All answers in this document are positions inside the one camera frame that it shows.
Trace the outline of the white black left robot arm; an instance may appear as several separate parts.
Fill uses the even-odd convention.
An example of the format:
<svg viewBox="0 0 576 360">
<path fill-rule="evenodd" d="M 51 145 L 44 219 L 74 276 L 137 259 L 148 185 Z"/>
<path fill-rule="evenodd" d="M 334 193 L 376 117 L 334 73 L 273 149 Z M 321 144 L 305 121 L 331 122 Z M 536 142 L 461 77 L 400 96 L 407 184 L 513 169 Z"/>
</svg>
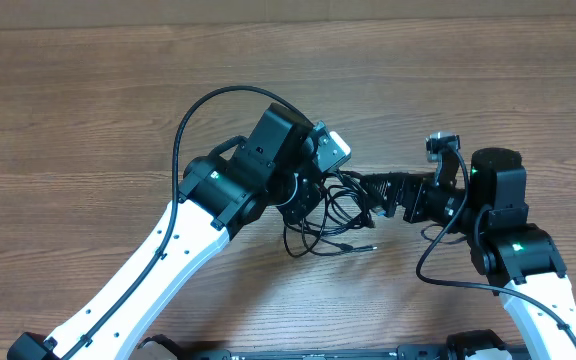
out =
<svg viewBox="0 0 576 360">
<path fill-rule="evenodd" d="M 23 333 L 10 359 L 128 359 L 182 286 L 242 227 L 284 207 L 321 175 L 319 136 L 293 110 L 271 104 L 249 136 L 192 160 L 142 245 L 81 310 L 42 337 Z"/>
</svg>

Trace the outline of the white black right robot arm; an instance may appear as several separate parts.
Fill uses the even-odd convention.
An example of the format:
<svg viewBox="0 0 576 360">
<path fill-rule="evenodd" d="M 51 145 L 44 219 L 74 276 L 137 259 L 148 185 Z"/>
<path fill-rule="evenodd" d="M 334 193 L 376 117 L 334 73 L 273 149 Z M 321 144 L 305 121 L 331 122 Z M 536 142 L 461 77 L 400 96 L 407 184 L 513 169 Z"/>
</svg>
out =
<svg viewBox="0 0 576 360">
<path fill-rule="evenodd" d="M 416 265 L 417 277 L 442 287 L 477 289 L 499 297 L 533 359 L 576 359 L 576 303 L 567 267 L 553 238 L 527 220 L 526 170 L 504 148 L 476 151 L 466 162 L 456 148 L 428 152 L 433 174 L 366 175 L 362 187 L 386 216 L 403 207 L 409 223 L 441 226 Z M 431 278 L 425 262 L 448 233 L 461 233 L 485 282 Z"/>
</svg>

